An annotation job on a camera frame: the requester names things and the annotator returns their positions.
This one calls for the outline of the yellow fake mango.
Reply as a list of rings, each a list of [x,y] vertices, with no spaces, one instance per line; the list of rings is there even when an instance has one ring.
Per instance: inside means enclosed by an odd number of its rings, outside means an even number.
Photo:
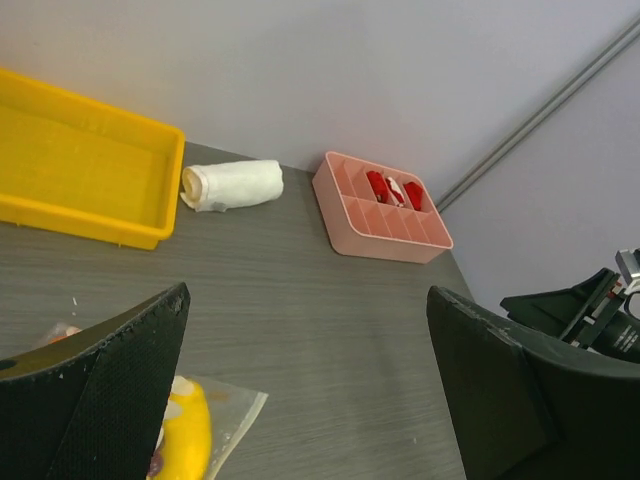
[[[203,479],[213,437],[202,386],[175,376],[147,479]]]

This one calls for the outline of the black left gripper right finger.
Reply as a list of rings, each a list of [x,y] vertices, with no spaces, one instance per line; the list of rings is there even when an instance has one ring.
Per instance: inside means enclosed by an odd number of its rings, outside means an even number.
[[[426,315],[469,479],[636,479],[639,367],[442,287]]]

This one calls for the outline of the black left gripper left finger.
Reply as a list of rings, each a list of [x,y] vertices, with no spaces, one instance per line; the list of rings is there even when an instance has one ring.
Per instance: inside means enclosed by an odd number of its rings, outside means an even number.
[[[2,359],[2,478],[145,478],[189,306],[189,290],[178,283],[65,339]]]

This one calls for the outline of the clear zip top bag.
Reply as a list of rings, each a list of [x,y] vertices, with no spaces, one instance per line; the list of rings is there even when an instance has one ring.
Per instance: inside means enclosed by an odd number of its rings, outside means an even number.
[[[47,479],[147,479],[175,376],[199,383],[212,427],[209,467],[217,476],[260,414],[260,391],[176,371],[181,337],[167,327],[135,326],[75,361],[86,380]]]

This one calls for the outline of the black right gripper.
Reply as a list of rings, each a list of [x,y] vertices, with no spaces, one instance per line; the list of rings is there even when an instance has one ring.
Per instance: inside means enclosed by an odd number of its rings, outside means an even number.
[[[639,319],[629,313],[621,275],[603,268],[570,288],[504,298],[507,317],[574,347],[639,359]]]

